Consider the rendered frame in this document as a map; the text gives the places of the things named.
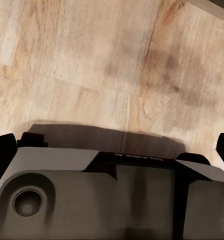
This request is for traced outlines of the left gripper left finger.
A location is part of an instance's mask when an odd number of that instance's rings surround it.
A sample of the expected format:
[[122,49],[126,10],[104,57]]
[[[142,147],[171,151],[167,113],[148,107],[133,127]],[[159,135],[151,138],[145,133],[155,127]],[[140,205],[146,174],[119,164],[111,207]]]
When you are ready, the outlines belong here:
[[17,142],[13,133],[0,136],[0,179],[17,152]]

